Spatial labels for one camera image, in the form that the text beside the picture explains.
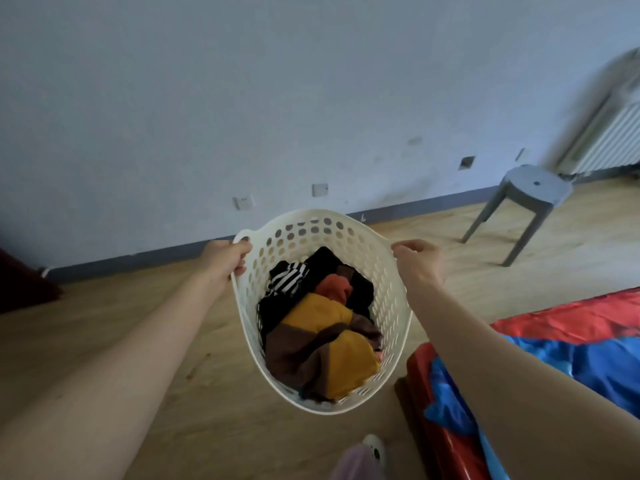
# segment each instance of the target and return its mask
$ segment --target person's left arm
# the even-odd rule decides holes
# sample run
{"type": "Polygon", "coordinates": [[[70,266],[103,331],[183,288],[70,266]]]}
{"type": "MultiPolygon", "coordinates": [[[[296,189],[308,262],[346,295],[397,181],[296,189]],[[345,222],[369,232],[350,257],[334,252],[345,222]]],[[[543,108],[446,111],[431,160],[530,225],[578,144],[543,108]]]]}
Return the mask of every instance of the person's left arm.
{"type": "Polygon", "coordinates": [[[0,429],[0,478],[120,479],[248,242],[206,245],[196,271],[123,339],[0,429]]]}

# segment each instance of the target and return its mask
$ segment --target white shoe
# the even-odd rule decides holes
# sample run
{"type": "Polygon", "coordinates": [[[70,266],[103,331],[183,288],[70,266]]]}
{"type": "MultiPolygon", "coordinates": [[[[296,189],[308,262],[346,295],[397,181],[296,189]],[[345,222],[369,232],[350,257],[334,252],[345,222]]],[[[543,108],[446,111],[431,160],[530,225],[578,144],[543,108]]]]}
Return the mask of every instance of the white shoe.
{"type": "Polygon", "coordinates": [[[371,448],[371,456],[378,462],[380,468],[384,470],[387,466],[387,453],[382,440],[376,435],[367,435],[364,437],[362,444],[371,448]]]}

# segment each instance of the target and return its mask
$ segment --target person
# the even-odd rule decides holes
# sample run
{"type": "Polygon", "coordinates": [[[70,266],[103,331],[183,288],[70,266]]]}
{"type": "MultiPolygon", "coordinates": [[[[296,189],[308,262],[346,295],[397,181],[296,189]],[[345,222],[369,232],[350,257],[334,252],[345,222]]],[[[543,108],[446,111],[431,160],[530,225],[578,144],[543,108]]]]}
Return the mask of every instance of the person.
{"type": "MultiPolygon", "coordinates": [[[[122,478],[198,328],[229,275],[245,271],[251,248],[206,245],[164,303],[4,425],[0,478],[122,478]]],[[[640,421],[475,318],[444,289],[439,248],[414,240],[392,249],[412,310],[512,479],[637,476],[640,421]]],[[[382,479],[375,446],[373,437],[348,450],[332,480],[382,479]]]]}

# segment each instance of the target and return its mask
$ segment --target wall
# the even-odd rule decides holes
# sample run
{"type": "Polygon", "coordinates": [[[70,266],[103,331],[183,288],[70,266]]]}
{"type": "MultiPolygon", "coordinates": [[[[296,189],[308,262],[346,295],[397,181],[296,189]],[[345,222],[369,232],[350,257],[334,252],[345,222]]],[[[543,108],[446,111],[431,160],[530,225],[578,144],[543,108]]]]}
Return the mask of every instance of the wall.
{"type": "Polygon", "coordinates": [[[640,0],[2,0],[0,247],[68,266],[548,164],[640,0]],[[408,144],[418,138],[420,144],[408,144]],[[460,158],[476,155],[471,170],[460,158]],[[328,197],[312,199],[313,182],[328,197]],[[252,193],[257,206],[234,209],[252,193]]]}

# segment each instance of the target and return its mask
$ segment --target red bedding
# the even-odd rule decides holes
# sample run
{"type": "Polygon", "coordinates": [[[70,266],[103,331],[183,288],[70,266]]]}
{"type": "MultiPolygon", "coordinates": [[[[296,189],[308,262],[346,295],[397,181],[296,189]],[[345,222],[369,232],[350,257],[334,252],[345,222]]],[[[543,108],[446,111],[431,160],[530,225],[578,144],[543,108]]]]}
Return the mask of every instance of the red bedding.
{"type": "MultiPolygon", "coordinates": [[[[514,337],[564,340],[572,344],[636,335],[640,332],[640,288],[518,315],[500,320],[492,327],[514,337]]],[[[426,343],[406,363],[413,405],[420,412],[434,400],[429,371],[436,356],[431,343],[426,343]]],[[[476,437],[456,435],[428,421],[423,414],[420,418],[444,479],[490,480],[476,437]]]]}

